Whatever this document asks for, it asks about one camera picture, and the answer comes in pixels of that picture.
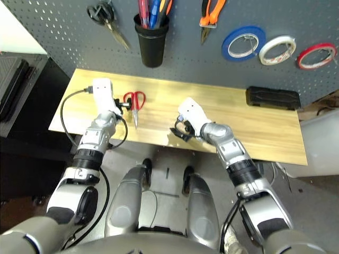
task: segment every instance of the robot leg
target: robot leg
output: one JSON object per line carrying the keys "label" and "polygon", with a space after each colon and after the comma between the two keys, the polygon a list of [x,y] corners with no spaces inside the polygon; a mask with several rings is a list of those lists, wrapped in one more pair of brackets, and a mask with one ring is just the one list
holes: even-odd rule
{"label": "robot leg", "polygon": [[206,182],[196,174],[189,176],[188,184],[187,237],[217,250],[219,248],[220,229],[211,191]]}
{"label": "robot leg", "polygon": [[130,169],[124,176],[106,216],[105,237],[137,229],[142,187],[149,187],[151,169],[151,161],[145,159],[142,165]]}

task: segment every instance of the wooden table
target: wooden table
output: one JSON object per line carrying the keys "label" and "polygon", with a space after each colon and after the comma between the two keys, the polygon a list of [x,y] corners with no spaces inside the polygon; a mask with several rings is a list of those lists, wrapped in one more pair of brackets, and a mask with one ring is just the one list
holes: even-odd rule
{"label": "wooden table", "polygon": [[[170,128],[178,116],[177,108],[187,97],[192,97],[204,109],[207,117],[228,124],[254,159],[307,165],[297,112],[246,104],[245,90],[199,85],[177,81],[125,76],[100,71],[76,69],[64,94],[81,90],[92,84],[93,78],[106,77],[113,82],[114,98],[122,99],[130,91],[143,91],[147,102],[139,111],[138,129],[132,114],[124,110],[128,124],[127,140],[215,152],[215,148],[191,139],[185,143],[174,136]],[[60,105],[49,130],[61,131]],[[65,103],[64,120],[70,133],[83,134],[97,117],[93,95],[83,93]],[[122,139],[124,127],[120,123],[115,139]]]}

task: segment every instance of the orange pliers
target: orange pliers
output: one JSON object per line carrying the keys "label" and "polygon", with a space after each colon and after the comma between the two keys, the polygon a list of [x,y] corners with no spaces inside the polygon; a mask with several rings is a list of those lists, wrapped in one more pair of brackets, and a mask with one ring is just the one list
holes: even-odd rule
{"label": "orange pliers", "polygon": [[201,29],[201,44],[205,42],[208,34],[210,33],[211,28],[217,27],[218,16],[226,3],[226,0],[218,0],[216,7],[209,14],[211,0],[202,0],[201,4],[201,19],[199,25]]}

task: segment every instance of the pencil cup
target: pencil cup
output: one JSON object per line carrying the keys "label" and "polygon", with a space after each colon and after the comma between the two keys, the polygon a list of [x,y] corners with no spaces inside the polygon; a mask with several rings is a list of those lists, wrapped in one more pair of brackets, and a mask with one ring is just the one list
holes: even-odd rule
{"label": "pencil cup", "polygon": [[163,63],[165,39],[170,20],[166,18],[164,25],[157,29],[143,28],[140,25],[139,14],[134,17],[134,22],[139,38],[142,63],[150,68],[160,66]]}

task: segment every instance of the red pen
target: red pen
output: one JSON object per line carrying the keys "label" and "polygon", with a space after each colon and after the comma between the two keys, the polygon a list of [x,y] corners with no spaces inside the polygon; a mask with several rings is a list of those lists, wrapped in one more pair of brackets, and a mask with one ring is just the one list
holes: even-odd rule
{"label": "red pen", "polygon": [[148,0],[138,0],[141,26],[148,28]]}

